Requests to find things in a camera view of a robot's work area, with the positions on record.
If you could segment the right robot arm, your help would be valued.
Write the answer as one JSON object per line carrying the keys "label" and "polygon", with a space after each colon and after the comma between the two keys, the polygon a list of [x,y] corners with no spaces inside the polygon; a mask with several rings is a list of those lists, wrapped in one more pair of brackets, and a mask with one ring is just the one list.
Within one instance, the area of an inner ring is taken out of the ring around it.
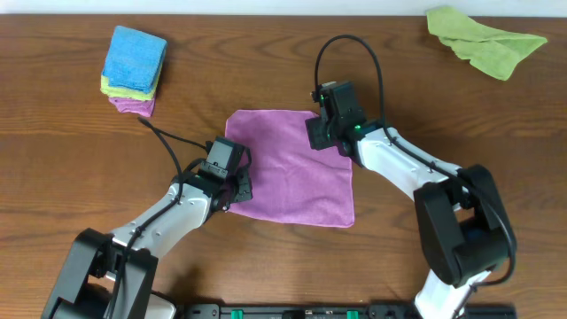
{"label": "right robot arm", "polygon": [[336,147],[360,167],[387,179],[415,205],[430,271],[414,299],[418,318],[513,318],[514,309],[468,301],[502,264],[515,267],[517,241],[491,173],[437,159],[393,127],[368,121],[349,82],[316,86],[319,116],[306,122],[315,150]]}

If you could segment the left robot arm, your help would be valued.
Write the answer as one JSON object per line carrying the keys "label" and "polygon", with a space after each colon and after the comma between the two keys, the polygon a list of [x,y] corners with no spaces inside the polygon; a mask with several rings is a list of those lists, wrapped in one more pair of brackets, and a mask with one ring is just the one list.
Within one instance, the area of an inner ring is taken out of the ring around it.
{"label": "left robot arm", "polygon": [[214,213],[252,199],[248,147],[216,137],[206,159],[180,168],[167,193],[108,234],[85,229],[73,241],[42,316],[173,318],[173,301],[152,289],[159,260]]}

